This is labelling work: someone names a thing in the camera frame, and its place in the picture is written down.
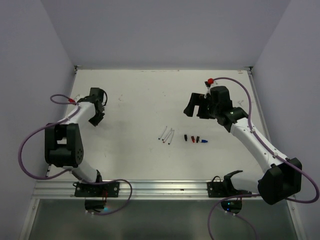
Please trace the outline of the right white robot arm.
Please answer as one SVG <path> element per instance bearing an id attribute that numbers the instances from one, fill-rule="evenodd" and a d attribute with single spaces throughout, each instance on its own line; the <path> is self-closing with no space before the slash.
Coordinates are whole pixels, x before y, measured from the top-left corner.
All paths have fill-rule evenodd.
<path id="1" fill-rule="evenodd" d="M 240 194 L 260 194 L 269 205 L 280 202 L 301 190 L 302 163 L 297 158 L 289 159 L 267 141 L 249 122 L 249 115 L 241 108 L 234 107 L 229 90 L 215 86 L 206 94 L 192 93 L 184 114 L 192 117 L 198 107 L 197 117 L 217 120 L 227 132 L 237 138 L 257 161 L 262 172 L 246 173 L 235 170 L 226 174 L 219 184 L 212 188 L 232 197 Z"/>

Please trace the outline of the black marker pen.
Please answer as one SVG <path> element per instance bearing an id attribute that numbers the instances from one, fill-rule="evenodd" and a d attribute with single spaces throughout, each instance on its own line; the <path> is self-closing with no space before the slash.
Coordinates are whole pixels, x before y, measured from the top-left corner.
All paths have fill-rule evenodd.
<path id="1" fill-rule="evenodd" d="M 173 129 L 171 128 L 168 133 L 165 135 L 165 137 L 162 139 L 162 142 L 165 143 L 168 138 L 170 137 L 170 135 L 172 134 Z"/>
<path id="2" fill-rule="evenodd" d="M 171 131 L 171 135 L 170 135 L 170 138 L 169 138 L 168 145 L 170 145 L 170 144 L 172 143 L 172 139 L 173 139 L 174 133 L 175 133 L 175 130 L 173 129 L 173 130 Z"/>

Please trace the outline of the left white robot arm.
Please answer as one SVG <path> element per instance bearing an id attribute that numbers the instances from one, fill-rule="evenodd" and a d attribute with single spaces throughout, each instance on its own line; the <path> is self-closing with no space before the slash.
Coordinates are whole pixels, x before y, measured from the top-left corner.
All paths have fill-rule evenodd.
<path id="1" fill-rule="evenodd" d="M 68 98 L 74 109 L 60 123 L 44 130 L 45 161 L 87 183 L 87 192 L 95 197 L 103 193 L 104 184 L 101 173 L 84 160 L 81 128 L 87 123 L 98 126 L 105 116 L 107 101 L 107 93 L 99 87 L 92 87 L 89 95 L 79 99 Z"/>

